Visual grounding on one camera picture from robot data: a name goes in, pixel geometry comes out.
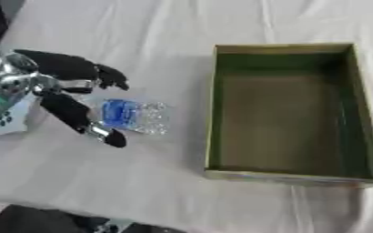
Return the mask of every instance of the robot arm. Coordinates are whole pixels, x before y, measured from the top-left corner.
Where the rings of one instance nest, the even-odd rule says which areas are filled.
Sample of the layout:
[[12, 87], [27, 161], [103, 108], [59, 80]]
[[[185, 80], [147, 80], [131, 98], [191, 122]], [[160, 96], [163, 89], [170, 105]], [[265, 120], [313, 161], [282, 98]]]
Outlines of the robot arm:
[[[15, 50], [1, 57], [0, 114], [27, 93], [41, 97], [41, 106], [80, 134], [95, 137], [114, 147], [124, 147], [120, 132], [106, 128], [89, 118], [90, 109], [68, 93], [89, 94], [95, 86], [128, 89], [126, 77], [108, 66], [94, 64], [80, 56]], [[75, 86], [68, 86], [76, 81]]]

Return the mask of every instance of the plastic bottle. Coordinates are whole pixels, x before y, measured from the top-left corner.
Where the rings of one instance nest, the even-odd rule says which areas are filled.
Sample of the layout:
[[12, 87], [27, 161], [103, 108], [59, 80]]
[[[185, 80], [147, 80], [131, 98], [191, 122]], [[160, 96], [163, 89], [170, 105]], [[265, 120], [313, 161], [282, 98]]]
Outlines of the plastic bottle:
[[149, 135], [164, 135], [168, 130], [168, 106], [161, 102], [137, 103], [107, 99], [101, 109], [103, 124]]

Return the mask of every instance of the open box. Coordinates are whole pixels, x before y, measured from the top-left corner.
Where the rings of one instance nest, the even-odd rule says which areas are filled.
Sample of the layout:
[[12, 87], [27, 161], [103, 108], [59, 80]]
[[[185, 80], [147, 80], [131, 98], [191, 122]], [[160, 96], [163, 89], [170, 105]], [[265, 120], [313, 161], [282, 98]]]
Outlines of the open box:
[[215, 54], [208, 177], [373, 185], [373, 128], [352, 44]]

